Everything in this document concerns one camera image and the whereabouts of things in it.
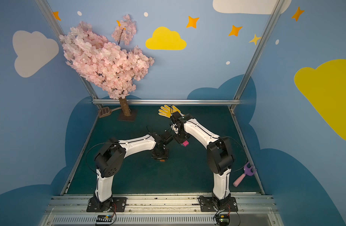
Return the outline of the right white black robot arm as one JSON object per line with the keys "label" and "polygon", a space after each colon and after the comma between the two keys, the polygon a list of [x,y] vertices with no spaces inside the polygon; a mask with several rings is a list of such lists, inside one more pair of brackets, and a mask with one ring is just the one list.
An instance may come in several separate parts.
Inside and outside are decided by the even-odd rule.
{"label": "right white black robot arm", "polygon": [[228,137],[220,137],[202,126],[190,114],[174,112],[170,119],[174,139],[182,146],[189,144],[189,137],[194,137],[207,151],[207,164],[213,173],[212,203],[217,210],[228,204],[231,197],[229,177],[235,159]]}

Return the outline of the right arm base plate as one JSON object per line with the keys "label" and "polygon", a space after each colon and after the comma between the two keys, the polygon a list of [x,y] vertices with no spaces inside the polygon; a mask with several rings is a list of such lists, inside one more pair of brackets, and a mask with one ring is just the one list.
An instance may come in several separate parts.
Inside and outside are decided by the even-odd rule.
{"label": "right arm base plate", "polygon": [[217,201],[213,197],[198,197],[198,203],[202,212],[233,211],[238,212],[238,204],[235,197],[228,197],[227,200]]}

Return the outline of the magenta lego brick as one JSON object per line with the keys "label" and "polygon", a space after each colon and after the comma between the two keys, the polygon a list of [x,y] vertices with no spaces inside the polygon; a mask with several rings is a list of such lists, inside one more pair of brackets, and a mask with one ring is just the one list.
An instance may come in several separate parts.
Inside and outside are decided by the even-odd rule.
{"label": "magenta lego brick", "polygon": [[186,140],[186,141],[184,141],[184,142],[182,143],[182,145],[183,145],[184,147],[186,147],[186,146],[189,145],[189,142]]}

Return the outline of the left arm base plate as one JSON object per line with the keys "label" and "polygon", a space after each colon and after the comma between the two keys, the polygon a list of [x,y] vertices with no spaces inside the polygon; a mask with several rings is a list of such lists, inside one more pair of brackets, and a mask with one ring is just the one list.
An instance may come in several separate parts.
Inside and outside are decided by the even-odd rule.
{"label": "left arm base plate", "polygon": [[110,197],[101,202],[94,196],[89,199],[86,212],[124,212],[126,201],[126,197]]}

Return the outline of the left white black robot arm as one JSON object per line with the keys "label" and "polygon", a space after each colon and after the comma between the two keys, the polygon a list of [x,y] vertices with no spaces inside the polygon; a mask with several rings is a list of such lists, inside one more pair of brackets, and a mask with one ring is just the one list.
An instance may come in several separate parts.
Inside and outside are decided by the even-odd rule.
{"label": "left white black robot arm", "polygon": [[116,211],[112,185],[124,159],[139,152],[150,151],[154,160],[164,162],[169,157],[167,145],[172,140],[173,136],[166,131],[162,135],[152,132],[129,140],[112,138],[105,143],[94,159],[97,184],[93,197],[89,199],[87,212]]}

